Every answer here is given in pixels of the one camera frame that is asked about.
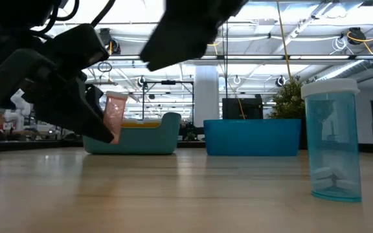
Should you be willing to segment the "teal plastic bin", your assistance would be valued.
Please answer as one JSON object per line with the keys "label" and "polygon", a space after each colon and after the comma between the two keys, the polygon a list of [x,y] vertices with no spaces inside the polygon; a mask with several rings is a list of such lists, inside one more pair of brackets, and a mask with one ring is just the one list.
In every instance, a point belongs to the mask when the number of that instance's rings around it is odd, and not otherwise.
{"label": "teal plastic bin", "polygon": [[155,128],[122,128],[118,144],[83,136],[86,152],[97,155],[170,155],[177,148],[181,115],[165,113]]}

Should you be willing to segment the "white robot figure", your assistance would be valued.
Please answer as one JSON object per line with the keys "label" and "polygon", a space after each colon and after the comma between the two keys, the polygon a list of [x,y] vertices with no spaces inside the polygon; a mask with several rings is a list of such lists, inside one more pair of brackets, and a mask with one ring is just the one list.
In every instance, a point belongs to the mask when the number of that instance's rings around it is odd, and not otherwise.
{"label": "white robot figure", "polygon": [[15,105],[14,110],[7,109],[4,113],[4,118],[7,122],[14,122],[15,130],[24,130],[25,117],[30,115],[31,105],[23,99],[25,93],[19,89],[10,98]]}

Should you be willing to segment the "blue plastic bin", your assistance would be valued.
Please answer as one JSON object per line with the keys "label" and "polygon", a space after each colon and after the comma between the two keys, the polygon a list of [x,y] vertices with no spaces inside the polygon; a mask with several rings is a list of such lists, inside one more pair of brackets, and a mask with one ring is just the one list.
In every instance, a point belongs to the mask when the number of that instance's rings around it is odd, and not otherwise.
{"label": "blue plastic bin", "polygon": [[299,119],[205,120],[205,144],[212,156],[296,156]]}

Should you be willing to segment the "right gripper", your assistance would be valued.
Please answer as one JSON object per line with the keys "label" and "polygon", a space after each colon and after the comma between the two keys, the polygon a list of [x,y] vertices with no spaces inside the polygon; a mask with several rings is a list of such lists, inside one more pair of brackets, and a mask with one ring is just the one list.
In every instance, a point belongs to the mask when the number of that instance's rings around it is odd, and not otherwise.
{"label": "right gripper", "polygon": [[218,27],[236,16],[247,0],[166,0],[165,15],[143,47],[150,71],[201,58]]}

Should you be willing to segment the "black stand frame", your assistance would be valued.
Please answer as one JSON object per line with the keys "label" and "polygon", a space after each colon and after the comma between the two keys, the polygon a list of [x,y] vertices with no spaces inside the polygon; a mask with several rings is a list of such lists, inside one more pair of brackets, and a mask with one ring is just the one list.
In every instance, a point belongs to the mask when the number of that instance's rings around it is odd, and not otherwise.
{"label": "black stand frame", "polygon": [[[181,85],[183,90],[180,92],[175,91],[157,91],[152,92],[152,89],[155,85]],[[146,103],[146,95],[171,95],[171,94],[179,94],[179,95],[187,95],[191,96],[190,102],[151,102],[151,104],[156,104],[159,107],[163,107],[163,104],[171,104],[172,107],[177,107],[177,104],[181,104],[183,107],[191,107],[192,108],[192,115],[194,115],[194,108],[195,108],[195,90],[194,90],[194,82],[186,82],[186,81],[175,81],[175,80],[162,80],[162,81],[153,81],[153,82],[142,82],[142,113],[145,110],[145,103]]]}

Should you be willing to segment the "white round pillar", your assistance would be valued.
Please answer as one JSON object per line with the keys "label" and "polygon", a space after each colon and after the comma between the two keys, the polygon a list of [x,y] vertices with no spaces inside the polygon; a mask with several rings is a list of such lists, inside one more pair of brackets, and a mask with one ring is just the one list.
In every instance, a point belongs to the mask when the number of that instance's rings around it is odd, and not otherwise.
{"label": "white round pillar", "polygon": [[220,117],[219,72],[217,66],[200,65],[194,75],[194,124],[203,127],[204,120]]}

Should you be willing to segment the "potted green plant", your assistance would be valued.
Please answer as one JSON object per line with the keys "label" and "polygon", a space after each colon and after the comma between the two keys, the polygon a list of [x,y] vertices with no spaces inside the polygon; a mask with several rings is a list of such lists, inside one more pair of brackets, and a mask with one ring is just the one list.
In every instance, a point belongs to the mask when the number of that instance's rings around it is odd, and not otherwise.
{"label": "potted green plant", "polygon": [[290,78],[273,96],[273,102],[276,103],[272,107],[271,112],[267,115],[272,119],[299,119],[300,123],[300,139],[299,149],[307,150],[307,130],[306,130],[306,110],[305,103],[301,97],[301,87],[303,85],[314,82],[312,80],[300,80],[300,76]]}

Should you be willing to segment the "blue medicine bottle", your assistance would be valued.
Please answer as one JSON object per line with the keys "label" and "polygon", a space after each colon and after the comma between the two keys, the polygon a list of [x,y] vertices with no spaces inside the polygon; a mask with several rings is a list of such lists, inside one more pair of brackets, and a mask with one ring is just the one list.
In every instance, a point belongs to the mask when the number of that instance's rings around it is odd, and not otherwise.
{"label": "blue medicine bottle", "polygon": [[311,194],[330,201],[360,202],[357,82],[334,79],[303,85]]}

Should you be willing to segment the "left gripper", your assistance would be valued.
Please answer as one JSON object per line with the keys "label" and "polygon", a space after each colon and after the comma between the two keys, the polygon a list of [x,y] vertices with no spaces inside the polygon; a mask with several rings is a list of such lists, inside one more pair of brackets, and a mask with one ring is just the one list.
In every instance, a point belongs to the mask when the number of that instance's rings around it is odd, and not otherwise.
{"label": "left gripper", "polygon": [[99,102],[104,93],[79,80],[77,71],[62,68],[60,60],[31,49],[12,53],[0,64],[0,107],[10,108],[10,99],[19,90],[34,104],[38,120],[101,142],[113,140]]}

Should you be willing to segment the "pink medicine bottle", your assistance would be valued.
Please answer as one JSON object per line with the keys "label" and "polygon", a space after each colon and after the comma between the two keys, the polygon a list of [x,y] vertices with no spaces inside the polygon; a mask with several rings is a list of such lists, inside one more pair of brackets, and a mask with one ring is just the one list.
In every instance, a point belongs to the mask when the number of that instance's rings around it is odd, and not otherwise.
{"label": "pink medicine bottle", "polygon": [[106,92],[103,122],[113,135],[111,144],[118,144],[128,96],[114,91]]}

